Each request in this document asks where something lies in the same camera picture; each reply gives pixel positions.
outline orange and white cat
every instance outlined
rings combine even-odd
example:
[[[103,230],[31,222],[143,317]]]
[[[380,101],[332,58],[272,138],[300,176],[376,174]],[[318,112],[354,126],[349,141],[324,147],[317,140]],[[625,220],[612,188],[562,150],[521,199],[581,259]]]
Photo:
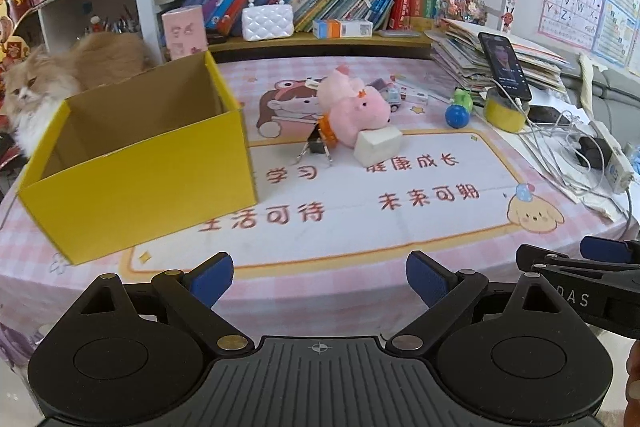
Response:
[[[145,45],[133,34],[94,33],[59,55],[34,49],[3,75],[4,108],[16,143],[30,158],[65,98],[144,70]]]

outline hand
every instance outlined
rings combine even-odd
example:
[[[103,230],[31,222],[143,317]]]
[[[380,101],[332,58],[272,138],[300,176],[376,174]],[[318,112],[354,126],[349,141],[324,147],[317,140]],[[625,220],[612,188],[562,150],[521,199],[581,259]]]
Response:
[[[629,359],[626,361],[626,371],[629,379],[626,383],[626,399],[628,406],[625,411],[625,427],[640,425],[640,341],[631,347]]]

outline cream quilted bag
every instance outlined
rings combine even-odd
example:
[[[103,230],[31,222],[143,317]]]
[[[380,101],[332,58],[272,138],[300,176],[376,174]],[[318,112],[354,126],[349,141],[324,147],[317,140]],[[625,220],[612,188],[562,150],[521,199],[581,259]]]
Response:
[[[245,41],[264,41],[280,39],[293,35],[293,8],[278,0],[277,4],[254,6],[255,0],[249,0],[249,7],[242,10],[242,38]]]

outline cat face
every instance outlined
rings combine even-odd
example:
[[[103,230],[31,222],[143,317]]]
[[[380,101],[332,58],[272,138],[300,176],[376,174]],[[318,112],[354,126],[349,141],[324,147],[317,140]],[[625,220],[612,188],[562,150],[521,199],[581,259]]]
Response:
[[[49,57],[42,48],[16,64],[4,75],[6,111],[9,118],[20,112],[35,110],[46,97],[63,100],[74,94],[69,73]]]

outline pink plush toy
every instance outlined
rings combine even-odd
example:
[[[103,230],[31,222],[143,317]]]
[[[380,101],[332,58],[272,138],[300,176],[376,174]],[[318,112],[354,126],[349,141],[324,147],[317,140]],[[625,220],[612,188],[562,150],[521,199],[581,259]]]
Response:
[[[335,137],[347,147],[355,147],[358,133],[384,127],[391,107],[377,89],[350,78],[344,66],[332,71],[318,87],[318,102]]]

